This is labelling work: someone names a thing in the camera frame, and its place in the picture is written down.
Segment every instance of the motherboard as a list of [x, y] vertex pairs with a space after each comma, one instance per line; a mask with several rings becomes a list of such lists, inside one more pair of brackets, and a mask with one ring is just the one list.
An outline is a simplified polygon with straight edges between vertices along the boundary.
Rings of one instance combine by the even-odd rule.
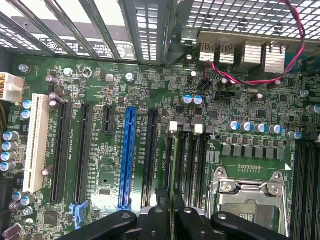
[[288, 235], [296, 140], [304, 125], [320, 125], [320, 77], [297, 67], [279, 86], [248, 88], [208, 73], [208, 87], [193, 64], [23, 55], [13, 74], [25, 82], [22, 104], [8, 111], [18, 137], [3, 176], [21, 194], [11, 208], [20, 239], [57, 239], [120, 210], [138, 215], [162, 188], [181, 189], [208, 217], [226, 211]]

